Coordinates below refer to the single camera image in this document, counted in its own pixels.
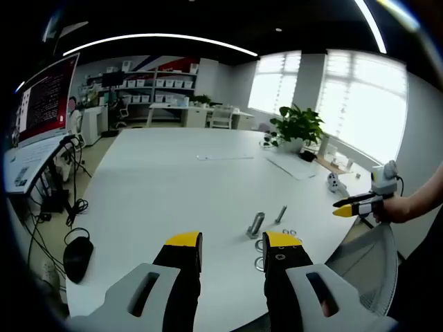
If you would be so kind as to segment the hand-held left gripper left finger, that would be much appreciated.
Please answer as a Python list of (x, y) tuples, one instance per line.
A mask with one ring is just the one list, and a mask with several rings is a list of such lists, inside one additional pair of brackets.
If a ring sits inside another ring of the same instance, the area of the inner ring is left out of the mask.
[(105, 293), (91, 314), (68, 320), (70, 331), (192, 331), (201, 292), (201, 232), (168, 239), (155, 260), (135, 267)]

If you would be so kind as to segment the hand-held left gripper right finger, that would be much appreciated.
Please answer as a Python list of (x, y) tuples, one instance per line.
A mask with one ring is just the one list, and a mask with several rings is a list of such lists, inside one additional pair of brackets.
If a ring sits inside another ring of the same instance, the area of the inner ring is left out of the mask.
[(397, 322), (371, 313), (357, 289), (325, 264), (314, 264), (290, 234), (262, 234), (264, 295), (271, 331), (394, 331)]

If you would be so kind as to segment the person's right hand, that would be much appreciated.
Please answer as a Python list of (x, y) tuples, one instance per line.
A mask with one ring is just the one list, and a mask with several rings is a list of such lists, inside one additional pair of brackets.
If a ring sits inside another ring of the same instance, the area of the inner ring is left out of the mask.
[(410, 219), (410, 200), (402, 196), (383, 200), (383, 204), (373, 212), (373, 215), (379, 223), (405, 223)]

